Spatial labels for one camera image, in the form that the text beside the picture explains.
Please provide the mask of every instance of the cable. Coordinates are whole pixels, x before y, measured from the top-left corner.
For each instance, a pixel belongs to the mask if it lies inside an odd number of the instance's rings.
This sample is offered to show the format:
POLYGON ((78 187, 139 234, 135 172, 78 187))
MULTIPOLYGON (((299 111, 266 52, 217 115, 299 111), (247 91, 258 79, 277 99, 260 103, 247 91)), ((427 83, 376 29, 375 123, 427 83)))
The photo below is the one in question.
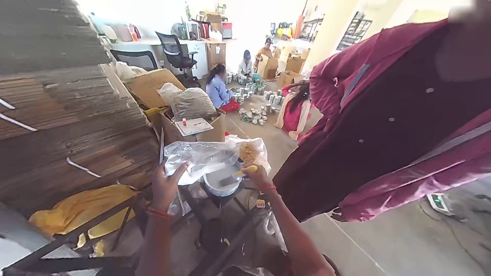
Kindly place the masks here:
MULTIPOLYGON (((428 217, 430 217, 430 218, 431 218, 432 220, 434 220, 434 221, 439 221, 439 220, 437 220, 437 219, 432 218, 430 215, 428 215, 428 213, 426 213, 426 211, 425 211, 425 210, 424 210, 424 209, 421 207, 421 204, 418 204, 418 206, 419 206, 419 208, 421 209, 421 211, 422 211, 422 212, 423 212, 425 215, 427 215, 428 217)), ((440 212, 437 212, 437 214, 438 214, 438 215, 441 217, 441 221, 443 221, 443 222, 444 222, 444 223, 447 225, 448 229, 450 230, 450 233, 452 233, 452 235, 454 236, 454 239, 457 241, 457 244, 459 244, 460 248, 461 248, 461 249, 462 249, 462 250, 463 250, 463 251, 464 251, 464 252, 465 252, 465 253, 466 253, 466 254, 467 254, 467 255, 468 255, 468 256, 469 256, 469 257, 470 257, 470 258, 471 258, 473 261, 474 261, 474 262, 476 262, 476 263, 477 263, 477 265, 478 265, 478 266, 481 268, 481 270, 484 272, 484 267, 481 265, 481 263, 480 263, 480 262, 479 262, 479 261, 478 261, 476 258, 474 258, 474 256, 472 256, 472 254, 471 254, 471 253, 470 253, 470 252, 469 252, 467 249, 465 249, 464 245, 462 244, 462 242, 460 241, 460 239, 459 239, 459 238, 457 237, 457 235, 455 234, 454 229, 452 228, 452 226, 450 225, 450 223, 447 221, 447 218, 446 218, 446 217, 444 217, 444 216, 442 216, 442 215, 440 214, 440 212)))

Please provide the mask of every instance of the woman sitting on floor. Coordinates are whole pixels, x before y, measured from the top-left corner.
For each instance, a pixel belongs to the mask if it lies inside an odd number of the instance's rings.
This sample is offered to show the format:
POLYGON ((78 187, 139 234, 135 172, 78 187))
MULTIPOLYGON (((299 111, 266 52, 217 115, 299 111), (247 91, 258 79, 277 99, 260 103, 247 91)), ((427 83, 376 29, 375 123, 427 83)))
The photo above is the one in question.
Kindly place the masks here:
POLYGON ((235 89, 226 89, 225 82, 223 82, 226 78, 227 70, 223 64, 213 68, 206 81, 206 94, 216 108, 229 112, 239 109, 240 105, 232 99, 235 89))
POLYGON ((278 120, 274 125, 281 128, 293 140, 298 140, 300 133, 303 131, 307 122, 310 111, 310 82, 307 80, 300 81, 283 87, 282 93, 285 96, 283 106, 278 115, 278 120), (293 87, 300 86, 297 93, 290 92, 293 87))

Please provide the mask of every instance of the human hand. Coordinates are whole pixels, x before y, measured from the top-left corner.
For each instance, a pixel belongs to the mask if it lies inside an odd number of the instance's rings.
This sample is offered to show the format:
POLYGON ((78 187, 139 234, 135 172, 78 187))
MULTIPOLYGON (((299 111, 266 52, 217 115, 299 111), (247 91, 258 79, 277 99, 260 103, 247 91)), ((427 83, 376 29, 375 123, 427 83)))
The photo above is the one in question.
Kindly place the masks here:
POLYGON ((257 171, 250 171, 243 168, 242 172, 249 177, 256 184, 257 189, 262 192, 274 187, 273 182, 268 178, 266 169, 261 165, 257 165, 257 171))
POLYGON ((156 210, 167 213, 169 205, 174 201, 177 193, 177 183, 184 172, 189 167, 189 161, 182 163, 173 175, 165 175, 165 158, 160 165, 155 168, 152 174, 152 207, 156 210))
POLYGON ((341 212, 341 208, 336 208, 332 211, 331 218, 339 221, 339 222, 348 222, 344 217, 341 212))

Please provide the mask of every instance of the bracelet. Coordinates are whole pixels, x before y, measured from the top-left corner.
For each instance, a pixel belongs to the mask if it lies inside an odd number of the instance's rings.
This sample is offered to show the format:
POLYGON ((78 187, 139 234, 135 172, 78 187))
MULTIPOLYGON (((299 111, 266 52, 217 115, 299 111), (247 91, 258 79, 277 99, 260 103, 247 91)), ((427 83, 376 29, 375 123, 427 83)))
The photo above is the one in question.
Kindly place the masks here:
POLYGON ((262 189, 271 189, 271 188, 274 189, 274 190, 276 190, 276 186, 275 185, 267 185, 267 186, 261 187, 261 190, 262 189))
POLYGON ((154 216, 160 217, 162 219, 166 219, 166 220, 172 220, 174 218, 174 216, 169 215, 169 214, 164 214, 160 211, 157 211, 157 209, 155 209, 153 207, 147 208, 147 214, 154 215, 154 216))

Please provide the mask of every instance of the office chair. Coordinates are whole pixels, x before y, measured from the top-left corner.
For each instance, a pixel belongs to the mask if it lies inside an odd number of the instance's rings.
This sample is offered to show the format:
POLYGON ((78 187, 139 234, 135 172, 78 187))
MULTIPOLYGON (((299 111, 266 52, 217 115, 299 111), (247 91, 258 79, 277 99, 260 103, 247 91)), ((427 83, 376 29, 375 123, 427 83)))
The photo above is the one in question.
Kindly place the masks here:
POLYGON ((151 51, 125 52, 111 49, 110 52, 117 61, 126 62, 129 66, 138 66, 147 71, 159 68, 151 51))
POLYGON ((184 82, 183 83, 184 87, 186 88, 201 87, 201 85, 198 82, 198 78, 193 77, 191 74, 191 79, 190 79, 189 76, 186 74, 186 69, 191 69, 193 66, 195 66, 198 63, 196 60, 193 59, 194 54, 198 52, 190 52, 189 55, 191 55, 191 58, 186 57, 183 54, 181 43, 179 42, 179 39, 175 34, 163 34, 159 32, 155 32, 155 33, 159 37, 160 42, 162 42, 165 56, 167 57, 167 60, 170 62, 170 64, 175 68, 179 68, 179 70, 184 71, 185 80, 181 81, 184 82))

